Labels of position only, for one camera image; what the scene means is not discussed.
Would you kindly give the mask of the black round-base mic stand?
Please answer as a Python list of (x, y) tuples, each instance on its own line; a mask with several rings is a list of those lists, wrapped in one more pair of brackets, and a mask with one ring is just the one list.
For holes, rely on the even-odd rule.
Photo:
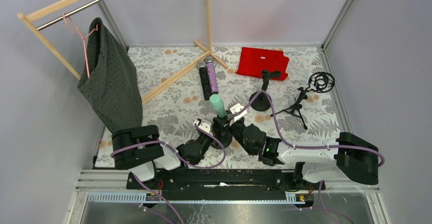
[(232, 142), (232, 133), (229, 130), (229, 121), (227, 117), (214, 117), (212, 120), (211, 132), (213, 133), (213, 136), (222, 143), (224, 148), (230, 146)]

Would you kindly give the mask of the mint green microphone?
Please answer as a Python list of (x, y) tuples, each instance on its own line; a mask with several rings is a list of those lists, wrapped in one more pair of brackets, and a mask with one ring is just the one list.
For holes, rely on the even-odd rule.
[(209, 102), (219, 118), (225, 118), (227, 116), (224, 102), (219, 94), (212, 94), (209, 98)]

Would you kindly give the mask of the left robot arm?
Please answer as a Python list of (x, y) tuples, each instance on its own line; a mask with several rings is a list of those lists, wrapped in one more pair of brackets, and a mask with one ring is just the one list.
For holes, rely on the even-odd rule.
[[(172, 171), (179, 167), (212, 169), (221, 165), (227, 156), (226, 147), (214, 137), (211, 125), (197, 119), (194, 127), (199, 132), (197, 139), (174, 148), (159, 140), (156, 125), (142, 126), (117, 131), (113, 134), (113, 153), (116, 170), (128, 170), (141, 181), (149, 181), (156, 176), (156, 167)], [(212, 143), (222, 147), (222, 159), (212, 166), (198, 166)]]

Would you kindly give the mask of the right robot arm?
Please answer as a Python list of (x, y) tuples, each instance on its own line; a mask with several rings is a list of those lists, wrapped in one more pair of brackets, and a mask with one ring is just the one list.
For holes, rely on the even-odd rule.
[(379, 183), (382, 154), (378, 147), (350, 132), (327, 141), (286, 144), (254, 124), (246, 126), (244, 119), (231, 123), (229, 130), (248, 154), (268, 166), (294, 164), (296, 175), (308, 183), (341, 179), (364, 185)]

